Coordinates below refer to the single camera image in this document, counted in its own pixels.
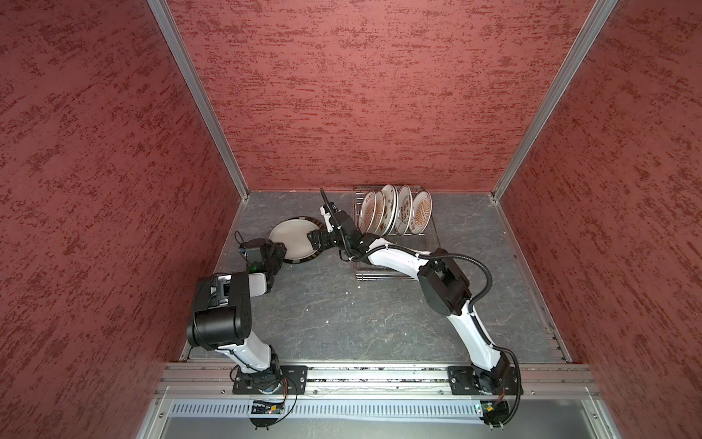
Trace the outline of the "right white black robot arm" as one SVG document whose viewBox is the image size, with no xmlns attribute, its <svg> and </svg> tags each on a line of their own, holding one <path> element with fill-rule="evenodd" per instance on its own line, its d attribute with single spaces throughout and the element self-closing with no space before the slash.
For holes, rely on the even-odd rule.
<svg viewBox="0 0 702 439">
<path fill-rule="evenodd" d="M 482 394 L 521 395 L 517 356 L 492 340 L 475 308 L 493 286 L 486 265 L 442 248 L 419 251 L 362 233 L 343 211 L 324 216 L 325 227 L 306 234 L 313 249 L 338 248 L 349 262 L 388 268 L 418 282 L 427 305 L 449 320 L 468 351 L 469 386 Z"/>
</svg>

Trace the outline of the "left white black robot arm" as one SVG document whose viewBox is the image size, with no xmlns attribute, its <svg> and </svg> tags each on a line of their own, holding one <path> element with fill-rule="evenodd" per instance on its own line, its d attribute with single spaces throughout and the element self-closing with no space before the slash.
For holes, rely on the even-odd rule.
<svg viewBox="0 0 702 439">
<path fill-rule="evenodd" d="M 186 336 L 190 346 L 215 351 L 239 366 L 241 384 L 273 394 L 284 383 L 273 347 L 252 329 L 252 298 L 272 291 L 286 247 L 267 239 L 239 246 L 246 267 L 241 272 L 212 274 L 197 280 Z"/>
</svg>

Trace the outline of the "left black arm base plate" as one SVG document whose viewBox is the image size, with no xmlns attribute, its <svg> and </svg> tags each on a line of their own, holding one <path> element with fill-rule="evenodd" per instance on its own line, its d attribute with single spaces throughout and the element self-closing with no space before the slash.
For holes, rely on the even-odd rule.
<svg viewBox="0 0 702 439">
<path fill-rule="evenodd" d="M 303 395 L 309 368 L 307 366 L 283 365 L 279 371 L 256 373 L 237 372 L 232 382 L 235 395 Z"/>
</svg>

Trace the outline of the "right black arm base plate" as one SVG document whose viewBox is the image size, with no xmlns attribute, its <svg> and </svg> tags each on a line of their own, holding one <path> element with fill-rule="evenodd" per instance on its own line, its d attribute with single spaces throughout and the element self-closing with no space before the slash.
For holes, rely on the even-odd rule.
<svg viewBox="0 0 702 439">
<path fill-rule="evenodd" d="M 522 395 L 523 389 L 512 366 L 484 371 L 477 367 L 447 368 L 452 395 Z"/>
</svg>

